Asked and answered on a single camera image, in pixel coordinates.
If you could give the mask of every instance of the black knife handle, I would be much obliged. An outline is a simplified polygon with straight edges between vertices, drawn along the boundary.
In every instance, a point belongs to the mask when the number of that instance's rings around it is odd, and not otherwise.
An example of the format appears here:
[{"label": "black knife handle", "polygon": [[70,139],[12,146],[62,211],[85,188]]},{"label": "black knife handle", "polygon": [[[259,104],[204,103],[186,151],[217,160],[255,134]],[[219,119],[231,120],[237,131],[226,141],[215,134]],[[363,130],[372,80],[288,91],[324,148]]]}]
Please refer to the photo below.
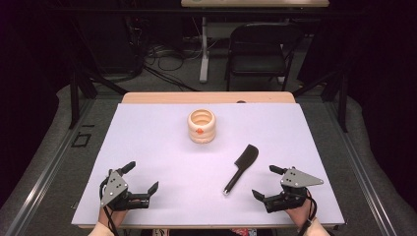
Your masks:
[{"label": "black knife handle", "polygon": [[223,194],[228,195],[230,191],[232,190],[233,186],[236,184],[237,180],[240,178],[240,176],[243,174],[244,170],[239,169],[235,175],[233,175],[233,178],[230,180],[230,182],[227,184],[227,186],[224,188]]}]

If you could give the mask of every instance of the dark background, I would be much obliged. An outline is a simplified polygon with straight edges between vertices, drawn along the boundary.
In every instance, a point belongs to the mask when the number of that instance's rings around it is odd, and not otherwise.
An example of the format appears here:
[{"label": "dark background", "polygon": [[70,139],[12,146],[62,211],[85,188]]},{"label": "dark background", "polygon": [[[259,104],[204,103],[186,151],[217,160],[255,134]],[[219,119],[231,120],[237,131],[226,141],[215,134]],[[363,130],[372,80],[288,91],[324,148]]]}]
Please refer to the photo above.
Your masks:
[{"label": "dark background", "polygon": [[[169,2],[169,7],[180,7],[179,0],[163,2]],[[100,66],[107,66],[105,69],[113,67],[112,62],[98,63],[97,66],[97,60],[102,56],[91,55],[91,48],[78,37],[73,23],[54,18],[55,25],[51,25],[38,8],[37,1],[9,0],[1,4],[0,77],[3,102],[0,156],[6,181],[0,188],[0,206],[19,182],[52,122],[58,106],[55,93],[69,84],[72,63],[66,53],[70,51],[78,60],[97,71],[100,71]],[[158,7],[159,2],[143,1],[141,4]],[[413,186],[416,181],[414,171],[417,169],[417,3],[414,0],[332,0],[330,6],[345,10],[366,9],[369,17],[361,21],[322,21],[299,80],[310,83],[340,66],[346,59],[354,58],[354,63],[350,64],[348,93],[363,108],[373,154],[397,192],[417,209],[414,201],[417,188]],[[157,37],[165,40],[170,35],[178,36],[178,32],[184,32],[183,20],[170,20],[170,30],[155,30],[163,27],[166,19],[152,21],[150,18],[151,29],[155,31],[149,34],[161,33]],[[118,23],[111,25],[117,28],[114,30],[120,31],[123,21],[116,21]],[[85,22],[86,25],[91,24],[89,20],[85,19]],[[111,27],[108,30],[106,35],[102,34],[103,40],[118,34],[112,34]],[[56,38],[57,31],[66,36],[69,45],[60,43]],[[94,40],[101,39],[98,35],[93,35]],[[107,40],[107,43],[123,41],[122,36],[118,39]],[[177,44],[175,39],[172,43],[174,47],[181,46],[181,42],[177,41]],[[117,44],[112,45],[113,49],[117,47]],[[126,45],[121,47],[124,50],[106,52],[124,51],[126,57],[118,56],[126,59],[125,64],[114,67],[123,71],[128,65],[127,73],[138,67],[140,69],[135,51],[132,54]]]}]

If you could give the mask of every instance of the floor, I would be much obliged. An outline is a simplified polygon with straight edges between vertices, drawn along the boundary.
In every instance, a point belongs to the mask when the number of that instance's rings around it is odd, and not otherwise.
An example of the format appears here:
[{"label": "floor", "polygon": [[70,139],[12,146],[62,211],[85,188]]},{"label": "floor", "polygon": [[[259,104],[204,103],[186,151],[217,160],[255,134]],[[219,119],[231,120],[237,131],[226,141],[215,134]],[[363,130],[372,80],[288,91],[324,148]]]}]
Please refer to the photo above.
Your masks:
[{"label": "floor", "polygon": [[[198,50],[187,54],[186,60],[169,56],[148,58],[147,66],[169,74],[167,77],[177,82],[181,79],[181,83],[197,90],[225,90],[223,75],[227,50],[224,44],[218,41],[210,49],[208,82],[205,84],[199,82],[201,60]],[[307,39],[297,50],[287,88],[289,91],[302,86],[296,75],[308,45]],[[130,91],[184,90],[178,84],[172,85],[153,76],[148,70],[133,80],[108,79]],[[83,184],[88,180],[89,168],[105,137],[115,106],[121,99],[113,90],[100,84],[95,86],[97,99],[87,100],[81,95],[82,118],[73,130],[68,130],[71,122],[69,88],[58,92],[60,107],[54,122],[21,182],[0,210],[0,235],[55,235],[57,231],[63,235],[89,233],[70,224],[77,207],[74,200],[80,197],[80,193],[76,192],[82,192]],[[247,80],[232,83],[231,90],[280,90],[280,84]],[[339,183],[333,184],[333,188],[340,196],[337,198],[348,223],[335,230],[335,235],[417,235],[415,211],[397,195],[372,156],[360,106],[349,98],[346,117],[349,133],[345,134],[335,122],[334,104],[321,102],[319,95],[322,90],[323,87],[313,88],[297,97],[297,102],[302,104],[324,166],[328,166],[330,181]],[[91,141],[89,148],[71,147],[79,132],[90,132],[98,138]],[[294,235],[293,229],[280,229],[277,233]]]}]

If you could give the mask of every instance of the white table surface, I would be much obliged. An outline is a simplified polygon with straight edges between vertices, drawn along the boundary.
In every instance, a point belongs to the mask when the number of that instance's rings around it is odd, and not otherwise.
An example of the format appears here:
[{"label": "white table surface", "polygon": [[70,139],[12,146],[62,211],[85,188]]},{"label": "white table surface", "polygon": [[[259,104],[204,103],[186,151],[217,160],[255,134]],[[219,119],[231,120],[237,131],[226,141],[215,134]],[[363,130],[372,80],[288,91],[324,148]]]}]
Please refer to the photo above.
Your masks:
[{"label": "white table surface", "polygon": [[[195,109],[217,118],[216,137],[205,145],[188,137],[187,117]],[[228,196],[222,191],[237,171],[234,161],[251,144],[257,160]],[[293,225],[283,212],[267,213],[252,195],[282,191],[281,175],[270,165],[297,169],[321,178],[310,191],[323,224],[341,224],[343,217],[299,104],[119,104],[96,159],[72,223],[93,227],[99,209],[98,187],[108,169],[135,160],[124,180],[129,191],[145,193],[159,182],[147,209],[131,210],[122,227],[230,228]]]}]

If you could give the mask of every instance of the cable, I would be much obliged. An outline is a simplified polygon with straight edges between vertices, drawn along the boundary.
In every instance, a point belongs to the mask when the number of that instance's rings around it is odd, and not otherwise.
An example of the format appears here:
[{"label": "cable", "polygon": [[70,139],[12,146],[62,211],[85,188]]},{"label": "cable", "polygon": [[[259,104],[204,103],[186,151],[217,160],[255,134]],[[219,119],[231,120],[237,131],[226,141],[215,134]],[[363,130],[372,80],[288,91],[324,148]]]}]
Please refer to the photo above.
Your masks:
[{"label": "cable", "polygon": [[174,86],[177,86],[180,90],[182,90],[182,88],[184,88],[184,89],[188,89],[188,90],[191,90],[191,91],[199,91],[195,88],[191,88],[191,87],[185,85],[184,82],[177,77],[174,77],[172,75],[169,75],[169,74],[166,74],[166,73],[163,73],[163,72],[158,72],[157,70],[155,70],[151,67],[148,67],[148,66],[144,66],[144,69],[146,71],[148,71],[149,73],[153,74],[154,76],[160,78],[161,80],[163,80],[165,82],[168,82],[168,83],[170,83]]}]

